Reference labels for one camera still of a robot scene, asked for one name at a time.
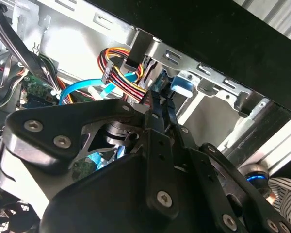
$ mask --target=circuit board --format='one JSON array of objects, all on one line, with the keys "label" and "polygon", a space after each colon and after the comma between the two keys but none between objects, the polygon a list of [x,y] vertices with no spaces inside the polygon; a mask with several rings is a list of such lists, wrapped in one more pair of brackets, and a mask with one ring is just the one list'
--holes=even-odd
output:
[{"label": "circuit board", "polygon": [[24,108],[39,108],[57,105],[59,100],[51,94],[52,89],[43,81],[27,75],[22,83],[22,107]]}]

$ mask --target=bolt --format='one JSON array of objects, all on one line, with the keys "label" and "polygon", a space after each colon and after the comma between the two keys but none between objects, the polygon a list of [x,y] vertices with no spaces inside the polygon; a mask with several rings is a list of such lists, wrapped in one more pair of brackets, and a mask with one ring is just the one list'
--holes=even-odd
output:
[{"label": "bolt", "polygon": [[237,230],[237,225],[236,222],[234,221],[234,219],[230,216],[230,215],[223,215],[222,216],[222,220],[224,222],[224,224],[230,228],[232,231],[236,231]]},{"label": "bolt", "polygon": [[287,228],[287,226],[283,222],[280,222],[279,225],[286,233],[290,233],[290,230]]},{"label": "bolt", "polygon": [[268,224],[268,226],[273,230],[273,231],[275,231],[276,233],[278,233],[279,232],[279,229],[278,229],[278,227],[276,226],[276,224],[274,224],[274,222],[272,222],[271,220],[267,220],[267,224]]},{"label": "bolt", "polygon": [[123,108],[124,110],[126,110],[126,111],[130,111],[130,108],[129,108],[128,106],[126,106],[126,105],[123,105],[122,108]]},{"label": "bolt", "polygon": [[171,205],[173,204],[171,196],[165,191],[160,191],[157,193],[157,200],[159,201],[160,204],[167,208],[170,208]]},{"label": "bolt", "polygon": [[37,120],[27,120],[24,124],[24,128],[30,132],[40,132],[43,129],[43,125]]},{"label": "bolt", "polygon": [[152,114],[152,116],[156,119],[160,118],[158,115],[156,115],[155,113]]},{"label": "bolt", "polygon": [[71,140],[63,135],[54,138],[54,144],[60,148],[67,149],[71,146]]},{"label": "bolt", "polygon": [[212,152],[215,153],[215,149],[212,146],[208,146],[208,149]]},{"label": "bolt", "polygon": [[185,133],[189,133],[187,128],[182,127],[182,131],[184,131]]}]

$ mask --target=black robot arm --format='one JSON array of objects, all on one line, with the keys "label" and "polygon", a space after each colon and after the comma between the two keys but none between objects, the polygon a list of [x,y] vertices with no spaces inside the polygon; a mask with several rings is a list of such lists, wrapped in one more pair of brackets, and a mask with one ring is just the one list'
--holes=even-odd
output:
[{"label": "black robot arm", "polygon": [[[149,91],[142,103],[145,114],[103,100],[8,117],[0,186],[32,204],[42,218],[39,232],[291,232],[216,147],[195,144],[170,99]],[[115,145],[126,146],[123,158],[69,180],[75,161]],[[8,163],[18,170],[7,171]]]}]

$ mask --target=cable connector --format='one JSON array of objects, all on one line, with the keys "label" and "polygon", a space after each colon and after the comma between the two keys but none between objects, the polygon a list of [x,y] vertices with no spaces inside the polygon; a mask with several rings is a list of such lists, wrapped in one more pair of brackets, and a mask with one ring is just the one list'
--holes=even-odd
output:
[{"label": "cable connector", "polygon": [[103,84],[107,84],[108,83],[108,78],[111,75],[111,72],[113,70],[114,67],[114,63],[112,61],[108,61],[105,72],[102,75],[101,81]]}]

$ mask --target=fan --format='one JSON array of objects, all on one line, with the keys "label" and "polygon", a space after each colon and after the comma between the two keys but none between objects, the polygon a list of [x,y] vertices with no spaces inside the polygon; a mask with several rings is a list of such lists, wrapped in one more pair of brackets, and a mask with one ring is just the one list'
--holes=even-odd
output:
[{"label": "fan", "polygon": [[0,233],[26,233],[38,223],[39,218],[29,204],[14,196],[0,199]]}]

